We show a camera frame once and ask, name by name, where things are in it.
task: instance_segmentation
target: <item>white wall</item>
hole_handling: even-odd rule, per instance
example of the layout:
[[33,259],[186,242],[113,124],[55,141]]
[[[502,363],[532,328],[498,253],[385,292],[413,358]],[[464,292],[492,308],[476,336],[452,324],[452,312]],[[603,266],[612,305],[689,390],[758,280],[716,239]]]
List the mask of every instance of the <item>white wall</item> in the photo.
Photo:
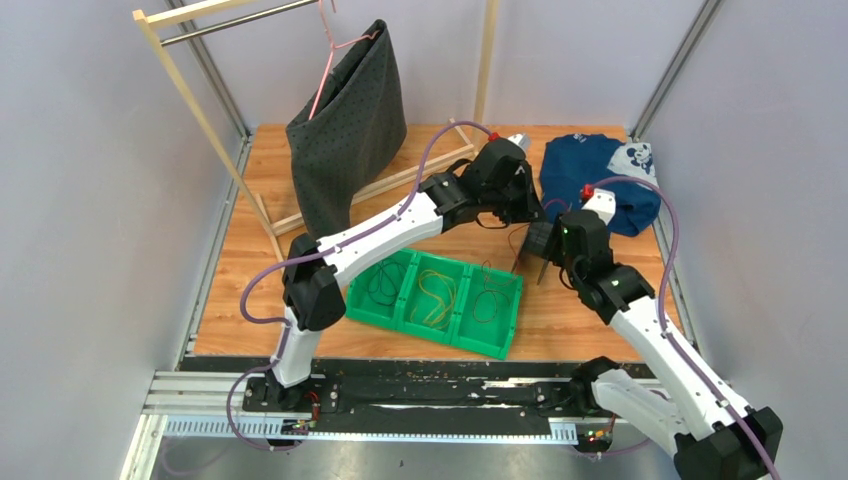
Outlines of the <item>white wall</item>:
[[[0,7],[2,478],[117,478],[208,255],[225,171],[137,7],[163,5]],[[201,85],[186,52],[177,60]]]
[[724,2],[647,138],[708,359],[785,425],[783,478],[844,478],[848,3]]
[[[279,5],[264,0],[208,25]],[[638,119],[701,0],[501,1],[485,120],[623,124]],[[339,43],[386,20],[409,123],[470,118],[484,0],[338,0]],[[248,123],[288,123],[318,87],[328,45],[316,5],[206,37]]]

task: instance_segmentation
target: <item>pink hanger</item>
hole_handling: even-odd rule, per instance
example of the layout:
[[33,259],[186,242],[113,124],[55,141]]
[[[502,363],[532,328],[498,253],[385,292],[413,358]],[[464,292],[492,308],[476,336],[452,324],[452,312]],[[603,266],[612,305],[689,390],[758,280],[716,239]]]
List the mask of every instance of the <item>pink hanger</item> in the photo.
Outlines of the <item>pink hanger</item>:
[[[330,3],[333,5],[333,13],[336,13],[335,0],[330,0]],[[377,34],[380,33],[379,31],[376,31],[371,35],[363,35],[347,43],[336,45],[336,42],[333,41],[333,33],[330,31],[330,25],[327,23],[327,15],[324,13],[324,0],[318,0],[318,9],[321,11],[321,21],[324,22],[324,32],[327,33],[327,39],[330,40],[330,58],[327,59],[327,67],[324,68],[324,76],[321,77],[321,84],[318,85],[318,93],[315,94],[315,101],[312,102],[312,111],[309,112],[310,120],[312,120],[312,117],[315,116],[315,109],[318,108],[318,99],[321,98],[321,92],[324,91],[324,84],[327,83],[327,77],[330,75],[330,65],[333,64],[333,55],[336,53],[336,50],[347,47],[349,45],[353,45],[354,43],[360,40],[365,40],[366,38],[369,40],[374,40]]]

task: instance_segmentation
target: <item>polka dot fabric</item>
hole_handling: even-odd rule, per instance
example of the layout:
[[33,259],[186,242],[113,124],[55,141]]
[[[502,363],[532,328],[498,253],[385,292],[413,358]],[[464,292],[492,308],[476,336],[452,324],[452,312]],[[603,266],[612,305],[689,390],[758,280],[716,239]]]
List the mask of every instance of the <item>polka dot fabric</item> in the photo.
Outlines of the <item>polka dot fabric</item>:
[[350,228],[353,195],[373,182],[406,138],[400,77],[386,23],[377,20],[286,126],[297,202],[313,238]]

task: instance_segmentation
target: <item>wooden frame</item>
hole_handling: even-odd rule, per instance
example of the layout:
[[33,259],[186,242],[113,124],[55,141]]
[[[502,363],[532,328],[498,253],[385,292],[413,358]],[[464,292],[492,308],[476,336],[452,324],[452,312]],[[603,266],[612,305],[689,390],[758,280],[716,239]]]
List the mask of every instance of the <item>wooden frame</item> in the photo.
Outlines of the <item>wooden frame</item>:
[[[180,8],[175,8],[150,16],[145,15],[145,13],[141,10],[136,10],[133,12],[133,19],[135,20],[135,23],[138,25],[142,34],[144,34],[144,37],[150,44],[151,48],[153,49],[153,52],[159,58],[159,61],[162,63],[162,67],[165,69],[165,72],[168,73],[168,76],[171,78],[171,81],[174,83],[174,86],[177,87],[177,90],[183,97],[183,101],[189,107],[189,110],[191,110],[192,114],[194,115],[194,118],[197,120],[197,123],[203,130],[203,133],[209,139],[209,143],[212,144],[212,148],[215,150],[215,153],[218,155],[221,162],[226,167],[227,172],[233,178],[233,181],[236,183],[239,190],[244,194],[245,200],[247,200],[248,204],[253,209],[257,219],[259,220],[259,223],[265,230],[265,233],[267,233],[270,237],[271,244],[274,247],[274,253],[277,256],[277,259],[282,261],[283,253],[280,250],[279,243],[277,242],[277,236],[303,225],[303,217],[300,214],[297,214],[272,223],[271,219],[268,217],[267,211],[265,210],[265,205],[262,202],[262,198],[257,194],[251,193],[250,189],[247,187],[247,184],[244,182],[244,179],[242,178],[241,174],[235,166],[235,161],[233,160],[230,153],[227,152],[227,149],[224,147],[221,138],[215,132],[215,129],[209,122],[206,113],[203,111],[203,108],[201,108],[199,102],[197,101],[197,98],[195,97],[191,88],[188,86],[188,83],[185,81],[185,78],[183,77],[176,63],[174,62],[171,55],[167,52],[165,47],[162,45],[162,40],[156,33],[156,30],[165,27],[173,26],[181,22],[196,20],[198,18],[202,18],[213,13],[219,13],[226,10],[230,10],[232,8],[252,3],[254,1],[256,0],[202,0],[198,3],[186,5]],[[486,13],[483,28],[483,39],[481,44],[480,67],[477,75],[477,94],[474,105],[474,120],[478,123],[482,123],[483,121],[483,110],[486,103],[489,70],[491,67],[492,60],[494,32],[497,23],[497,10],[498,0],[486,0]],[[477,135],[478,132],[472,134],[472,138],[475,139],[475,142],[472,142],[468,138],[468,136],[462,131],[461,128],[457,127],[456,131],[465,142],[465,145],[440,157],[428,160],[425,164],[425,174],[430,174],[437,170],[440,170],[460,158],[469,155],[476,155],[478,149],[475,145],[479,144],[479,136]],[[415,178],[417,171],[418,167],[409,168],[402,172],[378,180],[357,192],[356,195],[353,197],[353,203],[359,203],[363,200],[367,200],[383,192],[387,192],[393,188],[409,183]]]

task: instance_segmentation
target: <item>red connector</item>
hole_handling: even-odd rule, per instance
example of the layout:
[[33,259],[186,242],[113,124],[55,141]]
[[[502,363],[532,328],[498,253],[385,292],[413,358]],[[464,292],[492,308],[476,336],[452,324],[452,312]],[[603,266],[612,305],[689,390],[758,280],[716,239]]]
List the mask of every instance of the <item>red connector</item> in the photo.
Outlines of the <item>red connector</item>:
[[595,189],[591,185],[583,185],[583,190],[580,190],[580,200],[583,203],[589,201],[595,195]]

